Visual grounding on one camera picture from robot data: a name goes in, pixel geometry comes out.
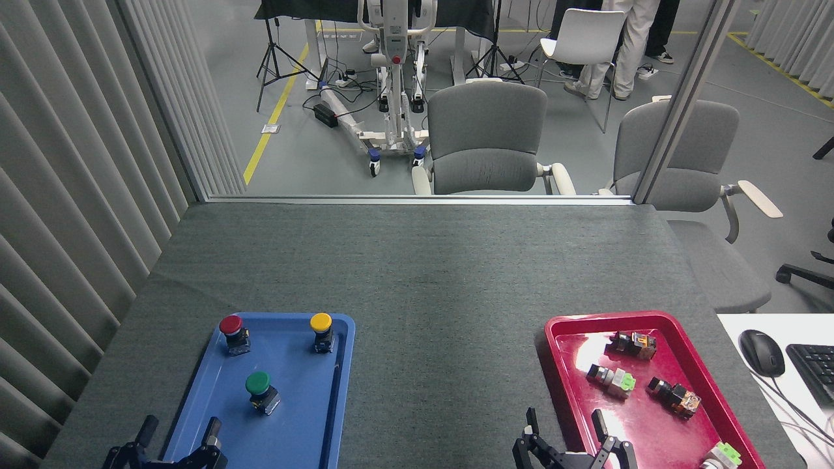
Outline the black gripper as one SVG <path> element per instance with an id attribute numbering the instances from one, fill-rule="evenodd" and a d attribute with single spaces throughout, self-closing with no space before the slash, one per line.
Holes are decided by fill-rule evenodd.
<path id="1" fill-rule="evenodd" d="M 189 461 L 152 461 L 146 449 L 158 426 L 158 418 L 148 415 L 143 421 L 137 436 L 121 446 L 113 446 L 102 463 L 104 468 L 226 468 L 227 457 L 221 451 L 220 429 L 222 423 L 218 418 L 210 418 L 203 434 L 199 448 L 190 454 Z"/>
<path id="2" fill-rule="evenodd" d="M 533 468 L 530 456 L 534 456 L 544 468 L 603 468 L 613 454 L 620 468 L 637 468 L 634 445 L 609 433 L 601 410 L 593 410 L 592 423 L 601 448 L 596 456 L 586 452 L 557 452 L 539 435 L 536 410 L 525 413 L 526 425 L 521 436 L 513 443 L 513 460 L 516 468 Z"/>

